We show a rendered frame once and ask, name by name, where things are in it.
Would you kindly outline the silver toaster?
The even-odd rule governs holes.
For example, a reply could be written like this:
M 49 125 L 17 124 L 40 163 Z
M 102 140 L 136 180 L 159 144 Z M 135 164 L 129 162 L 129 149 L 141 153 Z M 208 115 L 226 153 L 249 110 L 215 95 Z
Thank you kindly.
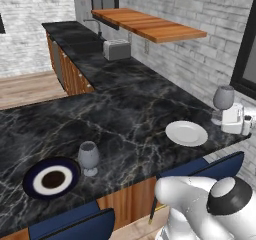
M 124 39 L 107 40 L 103 43 L 103 55 L 108 61 L 127 59 L 131 56 L 131 44 Z

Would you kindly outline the grey wine glass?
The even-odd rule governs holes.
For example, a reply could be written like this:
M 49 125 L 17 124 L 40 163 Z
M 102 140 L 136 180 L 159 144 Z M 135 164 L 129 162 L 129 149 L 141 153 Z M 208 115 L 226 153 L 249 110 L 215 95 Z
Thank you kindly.
M 221 85 L 217 88 L 214 97 L 213 105 L 216 108 L 212 112 L 211 121 L 220 126 L 222 122 L 222 113 L 229 109 L 234 103 L 234 88 L 230 85 Z
M 78 162 L 85 176 L 92 177 L 98 173 L 99 151 L 92 141 L 85 141 L 80 145 Z

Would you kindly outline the long wooden shelf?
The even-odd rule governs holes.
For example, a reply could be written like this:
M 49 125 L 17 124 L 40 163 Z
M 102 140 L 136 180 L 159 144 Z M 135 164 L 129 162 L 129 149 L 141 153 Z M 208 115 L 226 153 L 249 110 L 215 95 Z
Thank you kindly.
M 154 43 L 204 38 L 207 33 L 129 8 L 92 10 L 92 14 Z

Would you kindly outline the white plate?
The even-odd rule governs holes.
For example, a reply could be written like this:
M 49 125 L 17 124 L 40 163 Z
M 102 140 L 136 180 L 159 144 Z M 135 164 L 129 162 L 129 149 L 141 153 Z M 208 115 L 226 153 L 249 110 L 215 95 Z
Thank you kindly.
M 175 121 L 166 126 L 167 137 L 176 144 L 196 147 L 208 140 L 207 131 L 200 125 L 190 121 Z

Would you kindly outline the dark blue chair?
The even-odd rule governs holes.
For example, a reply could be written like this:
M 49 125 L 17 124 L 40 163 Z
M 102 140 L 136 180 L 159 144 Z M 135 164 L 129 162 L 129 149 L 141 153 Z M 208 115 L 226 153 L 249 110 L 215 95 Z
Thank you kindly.
M 115 223 L 113 208 L 96 201 L 29 227 L 30 240 L 109 240 Z
M 204 158 L 199 158 L 179 167 L 158 173 L 156 179 L 168 176 L 203 176 L 220 180 L 235 176 L 239 172 L 243 160 L 243 151 L 234 152 L 211 163 L 208 163 Z

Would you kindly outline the black sink with tap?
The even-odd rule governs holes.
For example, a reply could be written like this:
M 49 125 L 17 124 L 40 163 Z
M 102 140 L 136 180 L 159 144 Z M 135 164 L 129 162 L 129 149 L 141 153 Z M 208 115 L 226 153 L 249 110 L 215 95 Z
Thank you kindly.
M 65 51 L 78 54 L 99 53 L 103 51 L 103 41 L 99 36 L 78 22 L 66 22 L 61 27 L 61 47 Z

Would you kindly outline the wooden counter panel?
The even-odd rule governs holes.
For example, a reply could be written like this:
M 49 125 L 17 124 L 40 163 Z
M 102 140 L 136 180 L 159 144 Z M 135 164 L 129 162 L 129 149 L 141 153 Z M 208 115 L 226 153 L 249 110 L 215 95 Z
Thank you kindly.
M 101 209 L 113 208 L 114 229 L 122 228 L 150 214 L 156 178 L 152 177 L 97 200 Z

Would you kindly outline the dark blue rimmed plate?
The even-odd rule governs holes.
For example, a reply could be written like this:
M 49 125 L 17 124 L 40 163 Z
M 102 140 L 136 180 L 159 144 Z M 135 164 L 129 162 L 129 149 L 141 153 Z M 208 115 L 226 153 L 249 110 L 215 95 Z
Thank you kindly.
M 25 193 L 41 200 L 50 200 L 71 191 L 79 181 L 81 169 L 76 161 L 65 157 L 41 160 L 24 175 Z

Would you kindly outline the white coffee machine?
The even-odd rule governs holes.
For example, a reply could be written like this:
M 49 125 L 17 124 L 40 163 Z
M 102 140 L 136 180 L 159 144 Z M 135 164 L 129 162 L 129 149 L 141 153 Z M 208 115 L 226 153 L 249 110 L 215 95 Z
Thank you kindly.
M 225 133 L 247 136 L 256 125 L 256 107 L 245 107 L 234 103 L 222 113 L 221 130 Z

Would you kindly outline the grey dishwasher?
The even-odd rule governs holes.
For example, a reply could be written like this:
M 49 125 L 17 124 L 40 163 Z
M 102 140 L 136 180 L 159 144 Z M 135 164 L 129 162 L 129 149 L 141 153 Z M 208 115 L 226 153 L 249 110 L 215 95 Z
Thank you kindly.
M 57 75 L 57 78 L 58 78 L 62 88 L 65 90 L 64 81 L 63 81 L 63 77 L 62 77 L 62 70 L 61 70 L 59 52 L 58 52 L 58 45 L 57 45 L 56 41 L 52 42 L 52 49 L 53 49 L 53 57 L 54 57 L 54 65 L 55 65 L 56 75 Z

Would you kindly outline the wooden base cupboards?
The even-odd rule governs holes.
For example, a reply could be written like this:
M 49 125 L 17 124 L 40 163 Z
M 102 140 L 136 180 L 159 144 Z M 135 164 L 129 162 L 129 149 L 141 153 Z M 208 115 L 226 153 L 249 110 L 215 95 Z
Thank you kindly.
M 52 68 L 56 74 L 52 49 L 52 42 L 55 40 L 52 39 L 49 33 L 46 33 L 46 36 Z M 93 92 L 94 87 L 83 76 L 83 74 L 78 70 L 75 64 L 71 61 L 71 59 L 67 56 L 67 54 L 61 49 L 59 45 L 58 52 L 61 63 L 62 77 L 64 81 L 64 91 L 69 96 Z

